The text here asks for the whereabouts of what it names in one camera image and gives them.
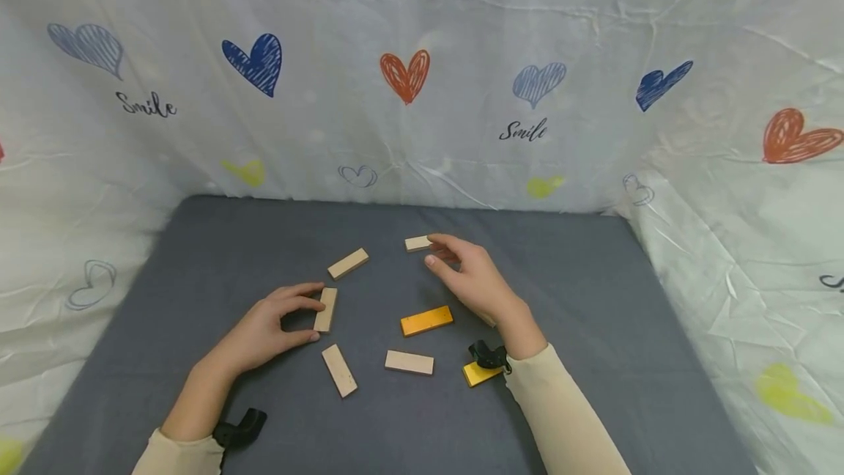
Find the beige sleeve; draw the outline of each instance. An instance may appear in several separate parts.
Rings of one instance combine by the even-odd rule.
[[[155,430],[132,475],[220,475],[222,462],[223,447],[211,437],[176,442]]]
[[[595,410],[550,344],[528,359],[507,358],[507,387],[522,407],[549,475],[629,475]]]

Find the orange block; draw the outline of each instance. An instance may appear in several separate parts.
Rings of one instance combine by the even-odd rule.
[[[410,337],[449,323],[454,323],[451,310],[447,306],[441,306],[438,309],[402,318],[401,332],[404,333],[405,337]]]

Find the black clip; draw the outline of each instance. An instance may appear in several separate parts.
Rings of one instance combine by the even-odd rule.
[[[261,434],[265,421],[267,414],[263,410],[249,408],[237,426],[221,421],[213,429],[211,436],[226,449],[249,446]]]
[[[503,345],[492,350],[484,340],[479,339],[470,345],[470,354],[472,354],[472,358],[478,363],[478,367],[482,369],[498,369],[504,367],[507,374],[512,372],[510,364],[507,363],[507,349]]]

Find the red heart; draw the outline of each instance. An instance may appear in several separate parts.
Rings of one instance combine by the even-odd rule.
[[[762,148],[767,163],[798,163],[832,151],[844,141],[844,131],[817,129],[803,132],[803,113],[796,108],[779,110],[765,129]]]
[[[424,80],[428,76],[431,66],[431,55],[428,51],[418,51],[410,60],[410,66],[405,69],[401,59],[393,54],[381,56],[381,72],[387,84],[399,94],[401,101],[409,105],[422,90]]]

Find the gray tabletop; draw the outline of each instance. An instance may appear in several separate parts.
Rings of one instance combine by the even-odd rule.
[[[193,197],[162,232],[21,473],[128,474],[185,374],[274,287],[336,283],[332,332],[244,375],[226,418],[269,419],[224,474],[540,474],[528,424],[499,376],[474,389],[467,346],[500,338],[404,239],[444,231],[488,248],[531,305],[635,475],[755,474],[711,383],[622,219],[551,213]],[[399,319],[448,304],[455,323],[404,338]],[[285,318],[312,326],[313,314]],[[320,351],[338,343],[358,383],[341,399]],[[388,349],[434,375],[384,370]]]

